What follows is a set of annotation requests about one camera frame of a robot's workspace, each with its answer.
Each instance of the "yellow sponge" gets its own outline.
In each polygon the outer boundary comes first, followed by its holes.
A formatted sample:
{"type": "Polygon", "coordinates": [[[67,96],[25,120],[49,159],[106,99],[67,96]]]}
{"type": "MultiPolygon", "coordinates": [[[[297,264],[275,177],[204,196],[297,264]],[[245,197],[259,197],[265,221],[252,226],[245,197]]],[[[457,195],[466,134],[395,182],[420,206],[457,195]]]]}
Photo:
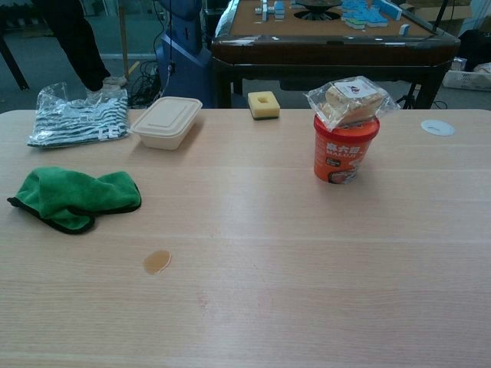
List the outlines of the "yellow sponge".
{"type": "Polygon", "coordinates": [[[274,119],[279,117],[279,103],[270,90],[247,94],[249,108],[254,119],[274,119]]]}

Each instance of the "white round hole cover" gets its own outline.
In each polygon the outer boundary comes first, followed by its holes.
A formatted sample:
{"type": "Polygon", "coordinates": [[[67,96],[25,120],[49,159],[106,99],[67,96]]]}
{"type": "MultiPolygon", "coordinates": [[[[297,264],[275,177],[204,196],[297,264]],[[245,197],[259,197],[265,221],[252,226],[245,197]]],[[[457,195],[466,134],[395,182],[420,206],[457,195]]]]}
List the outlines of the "white round hole cover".
{"type": "Polygon", "coordinates": [[[421,127],[437,136],[452,136],[455,133],[453,126],[442,120],[425,120],[421,123],[421,127]]]}

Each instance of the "black pants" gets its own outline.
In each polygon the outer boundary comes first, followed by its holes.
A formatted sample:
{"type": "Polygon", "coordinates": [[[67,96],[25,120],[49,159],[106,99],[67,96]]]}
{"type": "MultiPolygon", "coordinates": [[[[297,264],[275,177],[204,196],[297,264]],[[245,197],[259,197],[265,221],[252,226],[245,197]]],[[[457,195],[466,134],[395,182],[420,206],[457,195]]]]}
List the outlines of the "black pants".
{"type": "Polygon", "coordinates": [[[99,55],[91,25],[79,0],[32,0],[58,39],[75,73],[89,90],[100,90],[109,77],[99,55]]]}

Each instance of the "red cup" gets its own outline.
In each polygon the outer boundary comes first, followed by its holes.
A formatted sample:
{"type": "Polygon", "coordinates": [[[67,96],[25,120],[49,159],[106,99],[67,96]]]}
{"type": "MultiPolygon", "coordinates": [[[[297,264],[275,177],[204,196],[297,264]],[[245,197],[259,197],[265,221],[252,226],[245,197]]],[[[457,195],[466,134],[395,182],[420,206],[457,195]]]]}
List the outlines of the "red cup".
{"type": "Polygon", "coordinates": [[[361,160],[380,127],[380,121],[374,117],[329,132],[315,115],[315,175],[334,184],[349,183],[356,176],[361,160]]]}

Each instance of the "white basket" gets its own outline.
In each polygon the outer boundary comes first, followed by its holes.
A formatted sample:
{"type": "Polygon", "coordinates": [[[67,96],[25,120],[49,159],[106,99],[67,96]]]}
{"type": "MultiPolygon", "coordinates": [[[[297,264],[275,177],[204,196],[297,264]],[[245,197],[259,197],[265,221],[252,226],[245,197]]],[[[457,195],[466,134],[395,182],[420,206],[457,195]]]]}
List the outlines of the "white basket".
{"type": "Polygon", "coordinates": [[[491,91],[491,74],[473,73],[469,71],[447,71],[443,85],[464,90],[491,91]]]}

